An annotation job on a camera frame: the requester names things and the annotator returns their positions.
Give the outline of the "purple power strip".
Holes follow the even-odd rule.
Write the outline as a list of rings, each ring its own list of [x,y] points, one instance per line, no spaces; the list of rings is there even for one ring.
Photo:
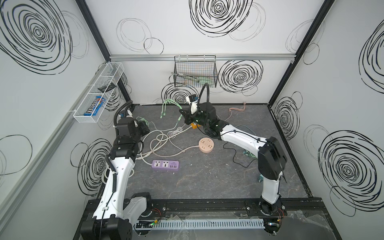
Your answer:
[[[179,170],[179,161],[171,160],[153,160],[151,167],[154,170],[169,170],[169,171],[178,171]]]

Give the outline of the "aluminium wall rail left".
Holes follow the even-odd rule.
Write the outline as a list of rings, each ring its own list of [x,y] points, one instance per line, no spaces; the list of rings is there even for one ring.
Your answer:
[[[1,228],[14,217],[73,122],[73,113],[108,62],[63,74],[1,79]]]

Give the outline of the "aluminium wall rail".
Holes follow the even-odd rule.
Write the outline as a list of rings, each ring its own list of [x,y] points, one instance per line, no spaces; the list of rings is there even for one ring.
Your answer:
[[[73,113],[108,62],[63,74],[1,79],[1,228],[14,217],[73,122]]]
[[[141,54],[141,55],[111,55],[110,59],[117,62],[173,61],[173,60],[267,60],[294,61],[295,54]]]

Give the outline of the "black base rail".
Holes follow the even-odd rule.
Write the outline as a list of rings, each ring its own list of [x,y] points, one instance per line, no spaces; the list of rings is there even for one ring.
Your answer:
[[[260,199],[153,199],[149,211],[139,219],[170,218],[187,213],[231,212],[237,216],[267,218],[262,213]],[[271,217],[287,216],[288,211],[320,211],[325,208],[321,198],[281,198]]]

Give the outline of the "metal tongs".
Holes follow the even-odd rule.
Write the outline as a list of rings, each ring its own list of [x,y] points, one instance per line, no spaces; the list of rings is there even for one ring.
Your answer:
[[[189,75],[185,75],[185,74],[179,74],[179,73],[173,73],[173,72],[172,72],[172,75],[174,77],[180,77],[180,78],[183,78],[183,79],[188,80],[188,81],[192,81],[192,82],[196,82],[196,83],[200,82],[200,79],[198,77],[189,76]]]

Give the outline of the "black remote control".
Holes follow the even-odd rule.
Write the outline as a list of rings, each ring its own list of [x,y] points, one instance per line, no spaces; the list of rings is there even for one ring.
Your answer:
[[[108,85],[105,85],[105,86],[102,86],[100,88],[98,88],[98,90],[101,92],[101,93],[107,93],[113,89],[116,88],[116,85],[114,83],[110,83]]]

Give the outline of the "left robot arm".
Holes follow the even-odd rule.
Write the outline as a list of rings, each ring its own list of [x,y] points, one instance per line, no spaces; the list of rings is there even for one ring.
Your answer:
[[[117,136],[111,152],[106,155],[109,177],[99,205],[82,223],[80,233],[84,240],[130,240],[139,217],[151,213],[149,193],[134,194],[125,201],[127,183],[140,151],[139,143],[149,128],[133,117],[120,119],[115,127]]]

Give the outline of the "teal charger with white cable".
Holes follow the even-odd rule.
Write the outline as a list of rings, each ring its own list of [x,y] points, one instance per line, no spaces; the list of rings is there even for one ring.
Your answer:
[[[179,126],[178,124],[176,124],[172,129],[167,129],[167,130],[155,129],[154,133],[158,133],[158,134],[156,135],[154,140],[160,143],[166,143],[168,140],[174,139],[181,133],[184,133],[191,128],[192,128],[191,126],[187,127],[187,125],[185,124],[183,126]]]

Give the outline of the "blue candy pack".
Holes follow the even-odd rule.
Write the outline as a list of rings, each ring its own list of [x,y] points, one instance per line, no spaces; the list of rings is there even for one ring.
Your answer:
[[[103,106],[105,103],[105,98],[97,96],[89,106],[89,108],[84,113],[84,116],[96,116],[99,109]]]

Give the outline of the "round pink power strip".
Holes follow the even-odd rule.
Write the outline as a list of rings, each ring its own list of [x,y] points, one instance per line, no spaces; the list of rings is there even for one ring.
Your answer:
[[[211,138],[202,138],[199,140],[199,150],[202,153],[210,153],[213,151],[214,141]]]

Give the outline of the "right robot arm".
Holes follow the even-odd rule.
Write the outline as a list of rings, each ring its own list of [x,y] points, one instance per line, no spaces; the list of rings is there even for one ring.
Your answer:
[[[232,143],[257,157],[258,169],[263,176],[263,190],[260,198],[260,210],[264,215],[271,216],[278,211],[280,180],[284,175],[287,163],[286,155],[278,139],[262,138],[242,131],[216,115],[211,103],[190,104],[179,112],[185,124],[195,123],[203,127],[203,133],[213,139]]]

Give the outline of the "green cloth in basket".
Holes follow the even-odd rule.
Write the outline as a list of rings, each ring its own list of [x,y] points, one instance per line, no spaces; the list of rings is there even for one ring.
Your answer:
[[[208,84],[209,87],[213,88],[217,86],[217,80],[215,79],[215,77],[199,76],[198,81],[202,86],[205,84]]]

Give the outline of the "aluminium wall rail back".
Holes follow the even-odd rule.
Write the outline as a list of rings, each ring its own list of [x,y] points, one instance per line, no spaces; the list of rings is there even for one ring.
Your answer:
[[[110,59],[117,62],[173,61],[173,60],[267,60],[294,61],[295,54],[141,54],[141,55],[111,55]]]

